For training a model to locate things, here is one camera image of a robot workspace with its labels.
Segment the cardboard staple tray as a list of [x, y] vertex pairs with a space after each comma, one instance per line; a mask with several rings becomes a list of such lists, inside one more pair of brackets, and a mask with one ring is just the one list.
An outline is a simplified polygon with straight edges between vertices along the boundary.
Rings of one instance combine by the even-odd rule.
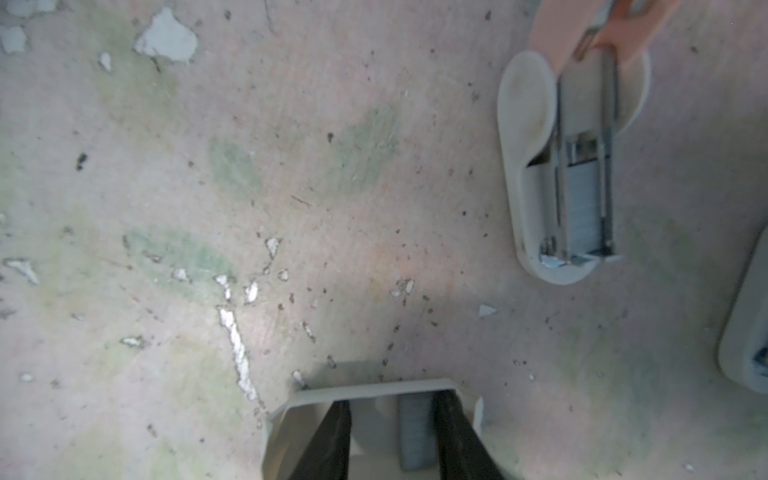
[[450, 379], [397, 381], [303, 390], [268, 415], [264, 426], [261, 475], [287, 479], [333, 403], [351, 410], [350, 479], [437, 479], [437, 462], [421, 470], [401, 469], [401, 430], [414, 420], [426, 432], [427, 397], [457, 394], [461, 411], [476, 434], [482, 432], [484, 401]]

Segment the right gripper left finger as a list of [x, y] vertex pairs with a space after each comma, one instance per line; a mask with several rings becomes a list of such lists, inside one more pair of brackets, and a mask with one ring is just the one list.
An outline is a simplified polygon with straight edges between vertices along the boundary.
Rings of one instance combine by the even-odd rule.
[[348, 400], [334, 402], [305, 448], [290, 480], [347, 480], [351, 447], [352, 412]]

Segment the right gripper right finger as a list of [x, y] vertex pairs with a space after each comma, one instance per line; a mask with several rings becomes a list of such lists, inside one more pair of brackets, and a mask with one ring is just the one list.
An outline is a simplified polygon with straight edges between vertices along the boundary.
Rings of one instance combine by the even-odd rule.
[[435, 393], [433, 411], [442, 480], [504, 479], [454, 391]]

